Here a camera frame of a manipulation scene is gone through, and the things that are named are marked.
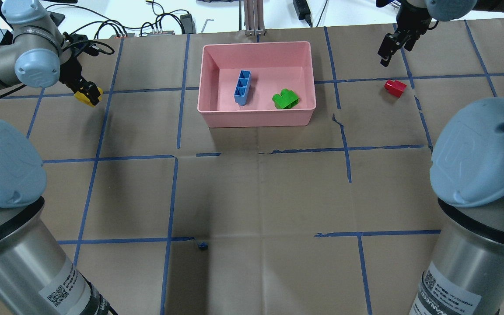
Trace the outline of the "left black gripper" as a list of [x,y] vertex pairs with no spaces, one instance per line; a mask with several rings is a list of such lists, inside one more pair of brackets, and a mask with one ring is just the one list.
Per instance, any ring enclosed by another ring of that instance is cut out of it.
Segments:
[[92,56],[97,56],[98,52],[92,48],[94,45],[88,40],[85,35],[76,35],[64,33],[64,45],[68,49],[63,49],[65,53],[70,52],[70,56],[60,68],[59,81],[70,88],[75,94],[82,92],[87,95],[91,100],[99,96],[97,85],[82,76],[82,65],[78,61],[78,56],[82,53],[88,53]]

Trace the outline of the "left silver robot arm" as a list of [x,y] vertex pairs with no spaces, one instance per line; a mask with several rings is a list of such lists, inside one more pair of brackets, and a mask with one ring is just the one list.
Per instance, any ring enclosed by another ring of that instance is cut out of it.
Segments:
[[[6,0],[1,12],[14,32],[0,48],[0,90],[61,82],[80,101],[100,102],[102,90],[83,78],[77,60],[92,41],[60,34],[38,0]],[[41,220],[46,185],[34,146],[0,119],[0,301],[15,315],[116,314]]]

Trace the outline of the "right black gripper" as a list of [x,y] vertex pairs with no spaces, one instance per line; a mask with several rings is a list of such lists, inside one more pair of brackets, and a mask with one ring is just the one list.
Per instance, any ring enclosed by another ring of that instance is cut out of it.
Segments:
[[380,64],[384,67],[389,66],[392,56],[400,48],[411,51],[420,36],[428,31],[431,23],[431,16],[428,13],[399,13],[396,19],[396,30],[384,36],[378,50]]

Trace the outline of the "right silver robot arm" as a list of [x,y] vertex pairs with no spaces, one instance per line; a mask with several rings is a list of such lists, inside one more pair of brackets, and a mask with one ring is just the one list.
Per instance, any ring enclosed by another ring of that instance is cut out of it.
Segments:
[[504,301],[504,98],[465,106],[443,128],[430,183],[448,218],[411,315],[497,315]]

